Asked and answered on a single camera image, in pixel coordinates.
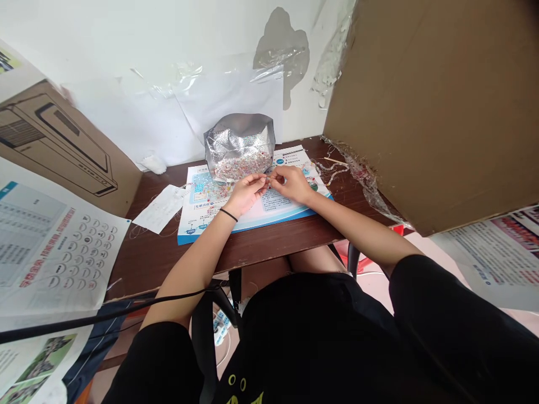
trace cardboard panel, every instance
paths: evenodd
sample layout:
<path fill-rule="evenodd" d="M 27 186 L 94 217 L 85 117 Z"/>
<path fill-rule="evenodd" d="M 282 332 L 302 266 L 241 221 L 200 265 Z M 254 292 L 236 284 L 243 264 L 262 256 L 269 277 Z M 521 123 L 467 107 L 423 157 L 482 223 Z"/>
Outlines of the cardboard panel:
<path fill-rule="evenodd" d="M 359 2 L 325 134 L 432 235 L 539 200 L 532 1 Z"/>
<path fill-rule="evenodd" d="M 142 176 L 47 81 L 0 104 L 0 157 L 119 216 L 127 213 Z"/>

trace stick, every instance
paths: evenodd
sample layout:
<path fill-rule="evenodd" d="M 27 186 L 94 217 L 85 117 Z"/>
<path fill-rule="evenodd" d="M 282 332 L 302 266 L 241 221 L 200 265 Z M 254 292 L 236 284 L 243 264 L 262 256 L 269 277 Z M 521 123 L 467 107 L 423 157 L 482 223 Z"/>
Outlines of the stick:
<path fill-rule="evenodd" d="M 343 162 L 340 162 L 340 161 L 338 161 L 338 160 L 333 160 L 333 159 L 330 159 L 329 157 L 324 157 L 324 159 L 329 160 L 329 161 L 333 161 L 334 163 L 339 163 L 339 164 L 342 164 L 343 166 L 347 166 L 347 167 L 348 167 L 348 164 L 343 163 Z"/>

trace wrist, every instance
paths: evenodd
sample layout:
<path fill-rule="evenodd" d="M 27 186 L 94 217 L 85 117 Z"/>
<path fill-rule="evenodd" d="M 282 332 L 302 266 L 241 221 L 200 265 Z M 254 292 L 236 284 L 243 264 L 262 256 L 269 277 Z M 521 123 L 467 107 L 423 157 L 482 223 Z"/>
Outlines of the wrist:
<path fill-rule="evenodd" d="M 234 216 L 236 219 L 239 219 L 241 216 L 241 209 L 235 207 L 234 205 L 227 202 L 225 206 L 223 206 L 223 210 L 226 210 L 228 213 L 230 213 L 232 216 Z"/>
<path fill-rule="evenodd" d="M 316 191 L 311 191 L 309 192 L 304 200 L 301 202 L 303 205 L 307 206 L 307 208 L 309 209 L 312 209 L 313 208 L 313 205 L 316 203 L 316 200 L 319 198 L 319 197 L 324 197 L 323 195 L 319 194 L 318 192 Z"/>

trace silver foil bag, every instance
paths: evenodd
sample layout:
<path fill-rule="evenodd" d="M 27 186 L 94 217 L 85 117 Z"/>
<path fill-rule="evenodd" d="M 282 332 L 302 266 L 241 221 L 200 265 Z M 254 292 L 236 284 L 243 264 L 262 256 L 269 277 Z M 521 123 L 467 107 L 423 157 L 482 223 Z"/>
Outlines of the silver foil bag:
<path fill-rule="evenodd" d="M 204 134 L 206 162 L 214 181 L 236 182 L 271 167 L 273 120 L 262 114 L 230 114 Z"/>

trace black t-shirt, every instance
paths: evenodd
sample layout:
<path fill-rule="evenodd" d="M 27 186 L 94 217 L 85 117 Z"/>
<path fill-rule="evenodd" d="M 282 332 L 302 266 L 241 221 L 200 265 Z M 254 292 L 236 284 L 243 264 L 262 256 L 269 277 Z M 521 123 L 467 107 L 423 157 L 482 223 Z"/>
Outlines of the black t-shirt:
<path fill-rule="evenodd" d="M 539 339 L 434 261 L 403 259 L 390 296 L 395 317 L 346 274 L 267 286 L 213 402 L 536 399 Z M 158 323 L 137 334 L 103 403 L 198 403 L 202 384 L 187 330 Z"/>

